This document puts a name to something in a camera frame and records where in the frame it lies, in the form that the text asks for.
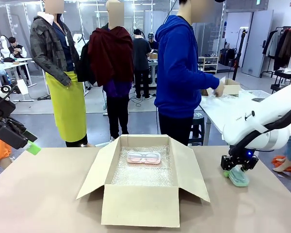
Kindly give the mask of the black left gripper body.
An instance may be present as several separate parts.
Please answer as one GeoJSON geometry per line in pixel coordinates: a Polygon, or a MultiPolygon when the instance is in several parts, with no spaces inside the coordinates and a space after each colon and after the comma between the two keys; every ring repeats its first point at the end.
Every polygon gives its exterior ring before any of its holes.
{"type": "Polygon", "coordinates": [[[0,140],[14,149],[27,145],[28,139],[24,135],[25,131],[26,127],[14,118],[0,120],[0,140]]]}

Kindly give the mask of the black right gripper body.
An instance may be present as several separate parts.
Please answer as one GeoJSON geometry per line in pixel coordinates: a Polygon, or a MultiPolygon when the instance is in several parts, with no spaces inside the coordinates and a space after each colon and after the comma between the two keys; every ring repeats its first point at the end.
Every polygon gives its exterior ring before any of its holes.
{"type": "Polygon", "coordinates": [[[259,159],[254,155],[254,150],[245,150],[236,155],[223,155],[221,158],[221,168],[231,170],[237,165],[243,166],[250,170],[255,167],[259,159]]]}

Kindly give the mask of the person's right hand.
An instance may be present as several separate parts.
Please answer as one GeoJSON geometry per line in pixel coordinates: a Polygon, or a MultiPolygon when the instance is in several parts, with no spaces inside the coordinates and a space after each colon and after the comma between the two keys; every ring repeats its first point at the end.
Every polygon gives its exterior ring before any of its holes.
{"type": "Polygon", "coordinates": [[[214,89],[214,91],[213,91],[214,95],[216,97],[221,97],[223,95],[224,88],[225,88],[224,83],[220,81],[218,87],[216,89],[214,89]]]}

